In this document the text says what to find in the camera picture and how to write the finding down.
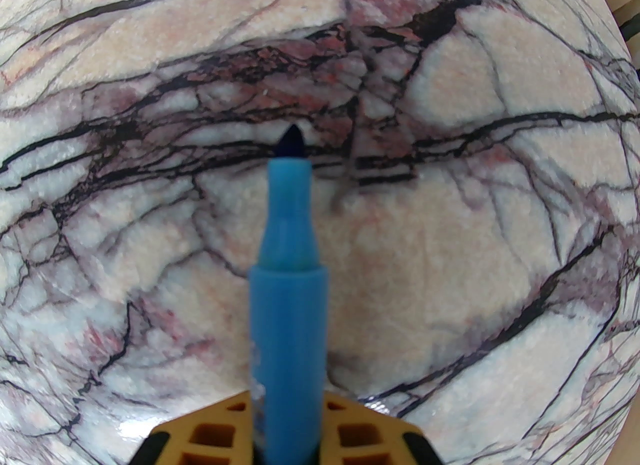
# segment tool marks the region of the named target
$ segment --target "square hole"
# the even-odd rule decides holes
[[[183,454],[180,465],[229,465],[229,458],[219,458],[217,456],[198,456],[195,454]]]
[[[394,465],[388,454],[374,454],[371,456],[353,456],[342,458],[343,465]]]
[[[226,408],[231,412],[244,412],[247,409],[247,403],[236,403]]]
[[[233,447],[236,428],[229,424],[199,424],[189,442],[213,447]]]
[[[360,447],[382,442],[378,428],[373,424],[341,424],[338,426],[342,447]]]

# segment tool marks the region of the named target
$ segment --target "marble surface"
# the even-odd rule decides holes
[[[639,384],[640,85],[604,0],[0,0],[0,459],[247,386],[311,143],[327,384],[455,465],[601,464]]]

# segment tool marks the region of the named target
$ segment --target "blue marker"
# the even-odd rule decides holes
[[[328,275],[311,222],[311,163],[295,124],[274,154],[267,224],[249,272],[253,440],[263,465],[310,465],[322,440]]]

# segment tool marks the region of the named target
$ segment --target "marble slab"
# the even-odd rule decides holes
[[[327,385],[455,465],[604,463],[639,385],[640,83],[604,0],[0,0],[0,459],[247,387],[297,123]]]

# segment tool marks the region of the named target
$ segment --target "curved marble surface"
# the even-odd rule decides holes
[[[600,464],[638,387],[638,78],[603,0],[0,0],[0,457],[246,387],[270,144],[328,381],[447,463]]]

